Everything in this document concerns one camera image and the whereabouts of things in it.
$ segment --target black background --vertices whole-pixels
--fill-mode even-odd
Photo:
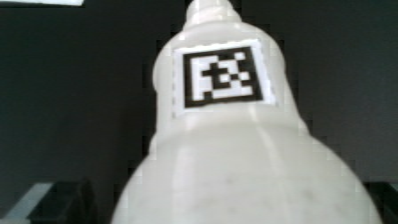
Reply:
[[[313,135],[364,181],[398,181],[398,1],[233,4],[281,44]],[[105,221],[155,131],[151,67],[187,3],[0,7],[0,213],[32,183],[87,176]]]

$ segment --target white bottle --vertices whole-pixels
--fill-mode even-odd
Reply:
[[[380,224],[348,166],[309,136],[270,36],[196,0],[155,65],[158,125],[114,224]]]

